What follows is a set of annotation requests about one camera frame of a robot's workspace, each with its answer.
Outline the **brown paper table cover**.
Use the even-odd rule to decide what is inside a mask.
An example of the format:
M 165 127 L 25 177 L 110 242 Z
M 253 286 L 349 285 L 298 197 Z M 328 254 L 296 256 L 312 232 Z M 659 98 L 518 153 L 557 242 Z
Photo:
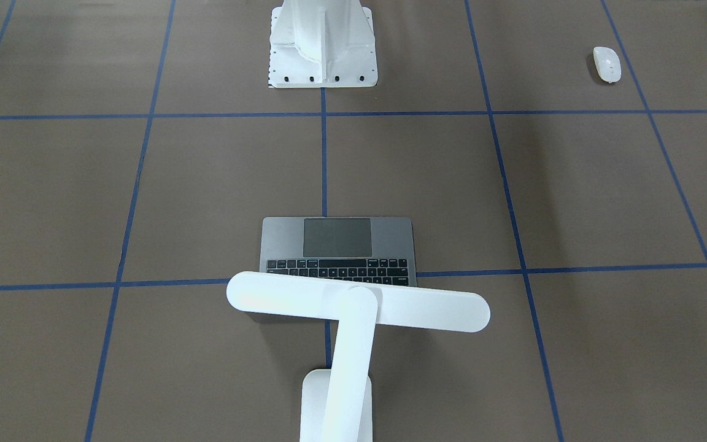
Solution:
M 323 215 L 493 311 L 376 330 L 375 440 L 707 441 L 707 1 L 368 1 L 330 90 L 268 87 L 278 5 L 0 1 L 0 441 L 297 441 L 336 324 L 225 288 Z

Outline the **white desk lamp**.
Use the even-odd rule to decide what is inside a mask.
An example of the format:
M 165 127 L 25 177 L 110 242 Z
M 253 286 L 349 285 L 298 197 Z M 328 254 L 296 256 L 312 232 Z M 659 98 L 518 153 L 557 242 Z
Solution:
M 252 271 L 232 277 L 226 297 L 248 314 L 337 322 L 330 368 L 303 379 L 301 441 L 373 440 L 368 372 L 377 325 L 476 333 L 491 318 L 476 293 Z

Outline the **grey laptop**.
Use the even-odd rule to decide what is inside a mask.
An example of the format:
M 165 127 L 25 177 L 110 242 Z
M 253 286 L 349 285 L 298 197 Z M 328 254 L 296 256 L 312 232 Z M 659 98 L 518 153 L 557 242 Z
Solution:
M 267 217 L 259 271 L 373 284 L 416 286 L 407 217 Z

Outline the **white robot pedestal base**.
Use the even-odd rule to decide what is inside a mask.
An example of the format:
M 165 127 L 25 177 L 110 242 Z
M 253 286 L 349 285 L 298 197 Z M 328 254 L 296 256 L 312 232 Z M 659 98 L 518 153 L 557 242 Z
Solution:
M 272 9 L 270 25 L 269 87 L 378 83 L 373 13 L 359 1 L 284 1 Z

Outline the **white computer mouse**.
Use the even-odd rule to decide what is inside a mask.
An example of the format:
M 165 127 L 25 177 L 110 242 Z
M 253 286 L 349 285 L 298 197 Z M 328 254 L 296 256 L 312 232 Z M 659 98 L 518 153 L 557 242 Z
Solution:
M 622 76 L 621 63 L 617 53 L 609 47 L 594 47 L 592 50 L 595 70 L 598 78 L 604 83 L 612 84 L 620 81 Z

